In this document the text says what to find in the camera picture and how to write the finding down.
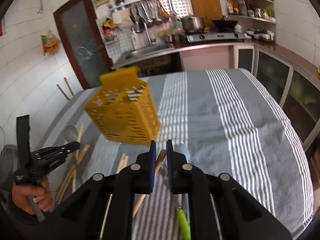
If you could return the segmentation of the person left hand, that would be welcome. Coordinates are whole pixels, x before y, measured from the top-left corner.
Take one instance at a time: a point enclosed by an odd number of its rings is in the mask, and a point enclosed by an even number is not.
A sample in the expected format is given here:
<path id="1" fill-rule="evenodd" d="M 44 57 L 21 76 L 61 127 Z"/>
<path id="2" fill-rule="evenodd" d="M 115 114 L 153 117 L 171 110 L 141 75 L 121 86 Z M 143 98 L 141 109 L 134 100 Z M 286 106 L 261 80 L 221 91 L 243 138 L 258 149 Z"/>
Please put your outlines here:
<path id="1" fill-rule="evenodd" d="M 28 197 L 32 198 L 33 203 L 37 204 L 41 211 L 51 211 L 54 206 L 46 177 L 41 180 L 41 186 L 13 184 L 11 195 L 14 204 L 31 215 L 35 213 Z"/>

